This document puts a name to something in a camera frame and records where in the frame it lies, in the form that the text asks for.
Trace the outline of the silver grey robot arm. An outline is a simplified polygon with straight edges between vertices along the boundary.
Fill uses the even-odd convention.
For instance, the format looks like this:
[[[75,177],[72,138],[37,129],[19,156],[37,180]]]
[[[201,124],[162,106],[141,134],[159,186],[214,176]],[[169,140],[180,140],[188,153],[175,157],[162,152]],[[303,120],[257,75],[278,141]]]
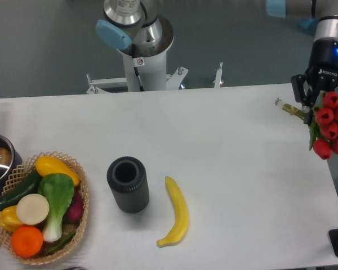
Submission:
[[[318,22],[308,68],[291,77],[295,100],[304,109],[304,124],[310,125],[321,92],[338,92],[338,1],[266,1],[265,6],[270,16]]]

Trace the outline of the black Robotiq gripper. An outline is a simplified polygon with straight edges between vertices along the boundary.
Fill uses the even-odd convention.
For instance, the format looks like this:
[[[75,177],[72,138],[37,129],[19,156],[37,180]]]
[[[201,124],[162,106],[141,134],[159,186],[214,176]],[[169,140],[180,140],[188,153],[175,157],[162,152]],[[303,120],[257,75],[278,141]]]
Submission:
[[[295,101],[301,103],[304,124],[311,124],[312,107],[321,91],[333,92],[338,88],[338,42],[320,39],[314,42],[305,74],[291,77]]]

